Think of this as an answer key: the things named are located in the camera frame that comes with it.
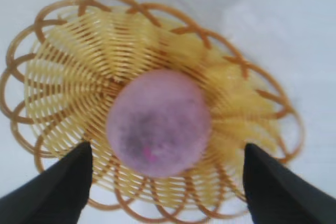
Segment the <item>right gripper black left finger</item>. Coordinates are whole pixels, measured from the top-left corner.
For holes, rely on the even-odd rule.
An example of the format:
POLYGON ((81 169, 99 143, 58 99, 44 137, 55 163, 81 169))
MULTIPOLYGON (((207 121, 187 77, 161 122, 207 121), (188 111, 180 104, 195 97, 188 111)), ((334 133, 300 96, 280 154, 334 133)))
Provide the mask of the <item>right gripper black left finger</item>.
POLYGON ((1 198, 1 223, 77 223, 88 202, 93 172, 88 142, 1 198))

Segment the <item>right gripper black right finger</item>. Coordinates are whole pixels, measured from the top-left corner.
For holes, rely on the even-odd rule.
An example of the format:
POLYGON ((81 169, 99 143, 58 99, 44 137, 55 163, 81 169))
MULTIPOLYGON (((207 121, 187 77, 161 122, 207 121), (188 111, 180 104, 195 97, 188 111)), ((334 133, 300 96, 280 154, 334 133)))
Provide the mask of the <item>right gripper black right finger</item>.
POLYGON ((259 146, 245 146, 243 186, 253 223, 335 223, 335 198, 259 146))

